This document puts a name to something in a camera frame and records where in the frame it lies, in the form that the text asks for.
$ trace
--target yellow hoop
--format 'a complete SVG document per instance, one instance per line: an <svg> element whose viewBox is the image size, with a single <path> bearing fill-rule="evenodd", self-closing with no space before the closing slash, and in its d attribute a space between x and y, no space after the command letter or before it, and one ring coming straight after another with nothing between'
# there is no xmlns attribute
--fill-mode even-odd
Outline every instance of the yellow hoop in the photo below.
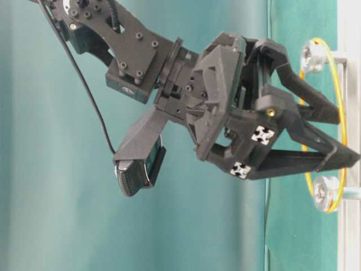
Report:
<svg viewBox="0 0 361 271"><path fill-rule="evenodd" d="M321 44L325 49L327 59L329 62L329 66L330 66L333 84L334 84L334 90L336 92L337 104L339 107L340 122L341 122L341 140L342 140L342 144L347 146L346 111L345 111L344 100L342 98L341 84L340 84L340 78L339 78L338 72L337 72L337 66L336 66L336 63L334 62L334 58L332 56L331 50L330 50L329 46L327 45L327 43L321 38L313 38L312 41L315 44ZM305 73L303 72L302 68L301 68L301 72L300 72L300 78L305 79ZM301 99L300 104L304 105L305 101ZM302 145L302 151L306 152L307 146ZM306 177L306 181L307 181L307 186L310 190L310 194L313 197L314 196L314 187L313 187L311 173L310 172L305 173L305 177ZM340 205L340 202L344 195L344 188L346 185L346 177L347 177L347 169L343 168L340 170L340 187L338 189L337 199L331 204L329 210L327 210L326 213L333 213L337 209L338 205Z"/></svg>

